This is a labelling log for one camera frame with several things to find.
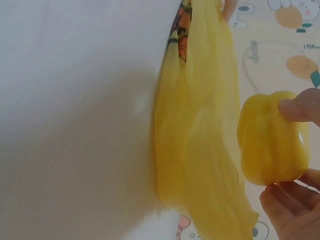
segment printed pattern on bag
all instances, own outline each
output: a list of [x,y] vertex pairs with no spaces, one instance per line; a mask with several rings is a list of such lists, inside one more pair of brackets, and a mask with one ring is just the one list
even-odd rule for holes
[[177,43],[179,58],[187,61],[189,28],[192,20],[192,0],[183,0],[173,21],[168,44]]

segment cartoon cat illustration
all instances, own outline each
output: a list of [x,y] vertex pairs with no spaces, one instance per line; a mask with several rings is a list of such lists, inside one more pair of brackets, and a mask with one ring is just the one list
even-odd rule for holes
[[316,0],[268,0],[268,5],[281,26],[296,29],[297,33],[305,33],[320,13]]

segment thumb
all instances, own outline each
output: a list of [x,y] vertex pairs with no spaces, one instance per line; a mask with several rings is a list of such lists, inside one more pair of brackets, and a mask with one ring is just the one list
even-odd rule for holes
[[284,99],[278,110],[288,121],[314,122],[320,127],[320,89],[309,88],[294,99]]

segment cartoon character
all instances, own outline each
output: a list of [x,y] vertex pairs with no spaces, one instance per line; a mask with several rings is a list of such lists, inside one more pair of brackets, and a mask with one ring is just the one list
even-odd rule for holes
[[180,216],[180,223],[178,226],[178,230],[176,232],[176,237],[175,240],[181,240],[181,233],[184,229],[186,229],[187,227],[189,227],[191,224],[190,219],[187,216]]
[[297,33],[305,33],[320,13],[316,0],[268,0],[268,5],[281,26],[296,29]]
[[262,221],[258,221],[252,229],[253,240],[266,240],[269,236],[269,227]]
[[232,25],[235,29],[244,29],[248,26],[247,23],[239,21],[239,15],[244,14],[253,14],[255,12],[255,7],[248,3],[239,3],[236,10],[232,14],[229,24]]
[[316,62],[304,55],[295,55],[288,58],[286,67],[297,78],[311,80],[314,87],[320,86],[320,73]]

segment cartoon print fabric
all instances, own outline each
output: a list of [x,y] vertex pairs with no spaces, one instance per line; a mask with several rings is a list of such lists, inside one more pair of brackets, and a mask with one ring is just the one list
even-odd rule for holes
[[[305,49],[303,44],[292,40],[268,39],[266,34],[254,34],[238,53],[239,71],[243,73],[244,84],[249,84],[247,91],[268,94],[320,86],[319,49]],[[270,84],[269,79],[278,81]]]
[[296,29],[297,33],[305,33],[320,12],[320,3],[316,0],[268,0],[268,5],[275,11],[280,25]]
[[[253,240],[267,240],[269,236],[269,226],[258,221],[252,229]],[[188,216],[181,215],[180,223],[176,233],[175,240],[202,240],[197,230]]]

